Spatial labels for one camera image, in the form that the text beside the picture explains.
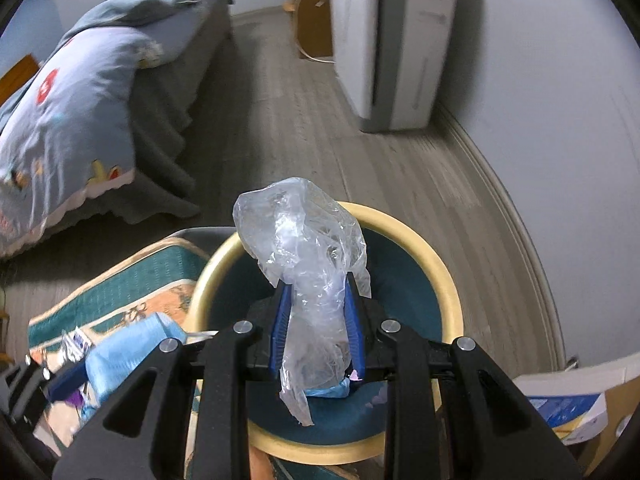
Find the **clear plastic bag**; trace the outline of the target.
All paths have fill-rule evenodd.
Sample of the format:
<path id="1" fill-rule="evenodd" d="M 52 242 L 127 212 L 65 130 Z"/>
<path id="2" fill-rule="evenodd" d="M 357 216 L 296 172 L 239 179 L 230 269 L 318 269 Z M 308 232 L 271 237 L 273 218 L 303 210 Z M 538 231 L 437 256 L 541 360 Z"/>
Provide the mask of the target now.
<path id="1" fill-rule="evenodd" d="M 310 396 L 348 393 L 347 279 L 355 279 L 360 295 L 371 293 L 360 224 L 304 178 L 241 194 L 232 217 L 244 249 L 268 282 L 292 288 L 283 358 L 277 366 L 280 399 L 308 427 L 314 422 Z"/>

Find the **teal yellow trash basket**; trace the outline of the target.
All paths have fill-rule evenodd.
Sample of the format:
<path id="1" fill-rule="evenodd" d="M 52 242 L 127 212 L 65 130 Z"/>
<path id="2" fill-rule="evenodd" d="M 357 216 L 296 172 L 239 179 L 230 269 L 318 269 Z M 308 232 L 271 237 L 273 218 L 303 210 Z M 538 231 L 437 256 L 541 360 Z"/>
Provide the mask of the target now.
<path id="1" fill-rule="evenodd" d="M 218 336 L 203 375 L 269 455 L 339 465 L 385 448 L 392 345 L 462 335 L 452 277 L 399 220 L 328 196 L 250 194 L 196 282 L 183 327 Z"/>

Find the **small blue white packet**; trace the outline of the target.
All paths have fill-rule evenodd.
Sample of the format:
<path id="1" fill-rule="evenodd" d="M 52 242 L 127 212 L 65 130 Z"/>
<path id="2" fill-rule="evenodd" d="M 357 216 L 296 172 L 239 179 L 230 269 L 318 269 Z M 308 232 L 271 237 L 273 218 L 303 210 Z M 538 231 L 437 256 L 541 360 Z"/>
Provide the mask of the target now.
<path id="1" fill-rule="evenodd" d="M 62 333 L 61 356 L 64 362 L 81 361 L 93 346 L 93 341 L 80 327 Z"/>

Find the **blue white printed box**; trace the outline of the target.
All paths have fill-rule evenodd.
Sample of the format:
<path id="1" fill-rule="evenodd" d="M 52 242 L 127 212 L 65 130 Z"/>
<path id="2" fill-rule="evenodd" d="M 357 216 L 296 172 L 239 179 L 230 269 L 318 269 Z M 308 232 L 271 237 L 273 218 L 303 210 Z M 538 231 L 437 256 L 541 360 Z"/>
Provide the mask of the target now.
<path id="1" fill-rule="evenodd" d="M 514 384 L 565 445 L 603 431 L 620 436 L 639 404 L 639 356 L 565 372 L 521 375 Z"/>

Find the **green beige patterned rug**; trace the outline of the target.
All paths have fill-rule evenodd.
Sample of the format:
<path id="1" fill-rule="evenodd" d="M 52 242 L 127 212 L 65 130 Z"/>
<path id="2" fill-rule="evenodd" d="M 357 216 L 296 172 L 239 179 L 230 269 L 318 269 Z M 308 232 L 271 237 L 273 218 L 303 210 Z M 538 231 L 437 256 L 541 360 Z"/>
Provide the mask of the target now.
<path id="1" fill-rule="evenodd" d="M 57 370 L 65 363 L 62 333 L 76 327 L 98 344 L 153 313 L 166 314 L 181 325 L 208 259 L 207 252 L 178 236 L 139 250 L 32 318 L 27 330 L 29 356 Z"/>

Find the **blue cartoon print duvet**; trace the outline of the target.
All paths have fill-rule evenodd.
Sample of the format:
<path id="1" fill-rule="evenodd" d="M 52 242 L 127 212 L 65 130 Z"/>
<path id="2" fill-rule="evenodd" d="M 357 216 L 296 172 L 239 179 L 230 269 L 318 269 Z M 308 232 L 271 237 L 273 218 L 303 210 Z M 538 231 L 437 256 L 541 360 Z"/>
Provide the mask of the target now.
<path id="1" fill-rule="evenodd" d="M 1 107 L 1 253 L 134 180 L 134 75 L 175 61 L 214 0 L 105 0 Z"/>

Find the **bed with grey skirt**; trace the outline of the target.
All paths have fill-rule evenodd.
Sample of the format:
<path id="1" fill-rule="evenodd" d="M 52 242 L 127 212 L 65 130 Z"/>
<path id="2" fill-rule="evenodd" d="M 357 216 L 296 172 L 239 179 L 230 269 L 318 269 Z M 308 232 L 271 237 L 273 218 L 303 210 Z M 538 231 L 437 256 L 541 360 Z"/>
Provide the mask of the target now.
<path id="1" fill-rule="evenodd" d="M 194 179 L 181 168 L 178 158 L 198 88 L 215 52 L 230 36 L 231 3 L 232 0 L 212 2 L 208 18 L 175 61 L 134 75 L 129 97 L 134 180 L 86 200 L 47 229 L 40 240 L 94 214 L 111 212 L 134 224 L 154 214 L 189 218 L 198 213 L 198 206 L 190 201 Z"/>

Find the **wooden bed headboard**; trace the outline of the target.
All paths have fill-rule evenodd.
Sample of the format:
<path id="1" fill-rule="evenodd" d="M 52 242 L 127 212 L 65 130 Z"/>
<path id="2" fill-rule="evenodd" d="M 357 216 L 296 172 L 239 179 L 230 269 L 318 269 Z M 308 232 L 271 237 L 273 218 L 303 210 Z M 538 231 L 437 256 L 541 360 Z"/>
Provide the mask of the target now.
<path id="1" fill-rule="evenodd" d="M 3 105 L 19 88 L 38 73 L 39 65 L 31 55 L 25 55 L 0 79 L 0 105 Z"/>

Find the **wooden bedside cabinet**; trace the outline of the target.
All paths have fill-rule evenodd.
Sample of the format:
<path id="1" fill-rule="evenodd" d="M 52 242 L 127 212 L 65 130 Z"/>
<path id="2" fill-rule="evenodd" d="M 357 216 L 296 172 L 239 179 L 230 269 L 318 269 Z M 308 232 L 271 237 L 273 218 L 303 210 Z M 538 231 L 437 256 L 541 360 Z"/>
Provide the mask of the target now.
<path id="1" fill-rule="evenodd" d="M 283 10 L 291 19 L 297 55 L 308 61 L 331 63 L 331 0 L 285 0 Z"/>

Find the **white air purifier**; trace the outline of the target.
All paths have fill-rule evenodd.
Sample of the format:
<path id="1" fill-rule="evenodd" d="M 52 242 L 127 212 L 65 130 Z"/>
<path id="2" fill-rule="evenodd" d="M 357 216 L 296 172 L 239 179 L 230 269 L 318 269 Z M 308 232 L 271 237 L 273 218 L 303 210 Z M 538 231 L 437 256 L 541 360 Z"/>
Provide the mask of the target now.
<path id="1" fill-rule="evenodd" d="M 457 0 L 331 0 L 334 70 L 367 133 L 432 114 Z"/>

